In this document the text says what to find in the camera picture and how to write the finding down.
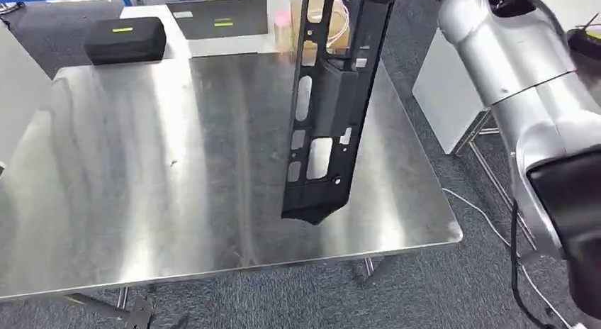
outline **pink object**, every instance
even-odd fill
[[[276,12],[274,18],[274,24],[276,26],[290,26],[292,24],[292,16],[289,10],[279,10]]]

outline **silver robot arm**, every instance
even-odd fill
[[[540,10],[442,0],[439,27],[497,121],[537,249],[567,261],[576,305],[601,318],[601,107]]]

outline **metal tabletop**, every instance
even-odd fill
[[[461,240],[386,70],[347,206],[281,219],[293,64],[70,67],[0,179],[0,299]]]

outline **black case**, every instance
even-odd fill
[[[163,58],[167,37],[158,17],[99,21],[84,48],[95,65],[157,61]]]

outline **gray carpet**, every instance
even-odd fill
[[[60,67],[88,62],[82,50],[85,30],[95,20],[117,17],[121,6],[118,0],[29,4],[7,19],[23,46],[53,76]],[[442,186],[480,206],[507,235],[507,209],[473,155],[444,155],[411,95],[436,28],[436,12],[434,0],[400,0],[382,58]],[[507,185],[500,139],[491,135],[478,144]],[[333,262],[133,291],[147,294],[156,303],[153,328],[531,328],[510,293],[507,251],[478,213],[453,197],[449,200],[464,231],[463,242],[446,250],[398,256],[395,269],[369,288],[358,282],[363,274],[360,262]],[[568,321],[578,322],[582,314],[568,295],[564,266],[541,259],[528,270]],[[559,324],[545,314],[527,284],[522,284],[522,293],[533,312]],[[117,291],[94,295],[115,301]],[[57,299],[0,303],[0,328],[120,326]]]

